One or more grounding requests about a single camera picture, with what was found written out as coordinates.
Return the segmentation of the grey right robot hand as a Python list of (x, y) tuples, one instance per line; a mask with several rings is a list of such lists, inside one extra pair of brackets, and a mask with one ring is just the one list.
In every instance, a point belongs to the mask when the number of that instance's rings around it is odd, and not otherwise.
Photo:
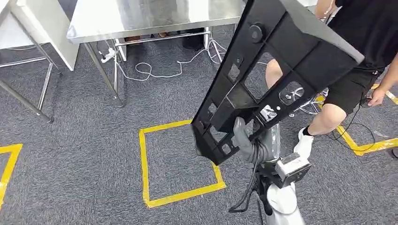
[(249, 163), (264, 163), (275, 159), (276, 155), (272, 150), (272, 133), (266, 131), (259, 135), (253, 142), (245, 131), (245, 120), (236, 117), (233, 127), (235, 143), (240, 149), (241, 155)]

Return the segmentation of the person's left hand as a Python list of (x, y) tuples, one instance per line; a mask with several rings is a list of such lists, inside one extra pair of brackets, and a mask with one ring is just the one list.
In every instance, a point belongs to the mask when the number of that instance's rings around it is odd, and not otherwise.
[(370, 107), (381, 105), (385, 95), (386, 95), (385, 89), (381, 87), (374, 89), (374, 91), (372, 92), (371, 99), (369, 100), (367, 105)]

